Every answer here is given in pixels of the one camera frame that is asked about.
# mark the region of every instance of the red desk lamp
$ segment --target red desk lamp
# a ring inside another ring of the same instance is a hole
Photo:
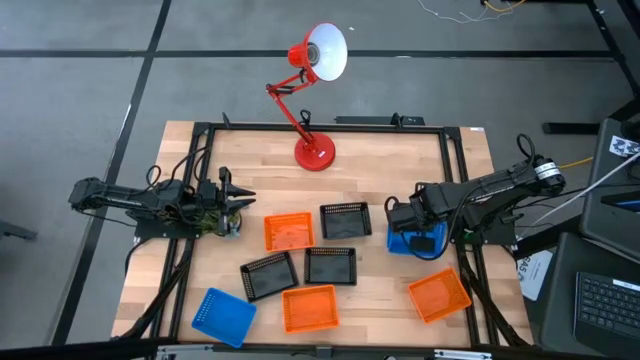
[[[327,135],[308,131],[311,120],[309,111],[300,111],[302,121],[297,122],[282,98],[309,87],[318,80],[337,79],[347,65],[347,43],[335,25],[322,23],[307,33],[302,44],[289,49],[288,58],[292,66],[301,68],[300,73],[276,85],[267,84],[267,92],[300,134],[301,139],[295,147],[298,165],[307,170],[324,170],[336,157],[333,141]],[[300,84],[289,85],[297,80],[300,80]]]

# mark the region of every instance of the yellow cable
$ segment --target yellow cable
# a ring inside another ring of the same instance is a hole
[[[582,165],[582,164],[586,164],[589,161],[593,160],[593,156],[590,158],[586,158],[586,159],[582,159],[580,161],[576,161],[576,162],[572,162],[570,164],[566,164],[566,165],[562,165],[562,166],[558,166],[558,169],[568,169],[570,167],[574,167],[574,166],[578,166],[578,165]]]
[[[511,7],[504,8],[504,9],[498,9],[496,7],[494,7],[493,5],[491,5],[491,3],[489,3],[489,0],[485,0],[484,4],[491,10],[495,11],[495,12],[507,12],[507,11],[511,11],[514,7],[518,6],[518,5],[522,5],[525,1],[527,0],[520,0],[518,3],[511,5]]]

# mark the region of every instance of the white paper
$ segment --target white paper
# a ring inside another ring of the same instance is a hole
[[[552,252],[544,250],[518,260],[518,280],[520,280],[522,295],[527,299],[538,300],[552,257]]]
[[[609,151],[618,156],[627,157],[640,151],[640,144],[614,135],[611,137]]]

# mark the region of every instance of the orange basket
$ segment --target orange basket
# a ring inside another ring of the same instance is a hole
[[[471,305],[469,295],[452,268],[410,284],[409,295],[426,324]]]
[[[333,285],[285,290],[282,293],[284,331],[288,334],[340,325]]]
[[[264,241],[267,251],[285,251],[312,247],[311,213],[272,215],[264,218]]]

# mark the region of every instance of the black basket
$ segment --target black basket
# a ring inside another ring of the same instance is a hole
[[[366,202],[321,205],[320,217],[325,239],[371,235],[369,206]]]
[[[356,249],[307,248],[304,254],[304,282],[356,285]]]
[[[286,252],[242,265],[240,273],[249,302],[298,286],[296,269]]]

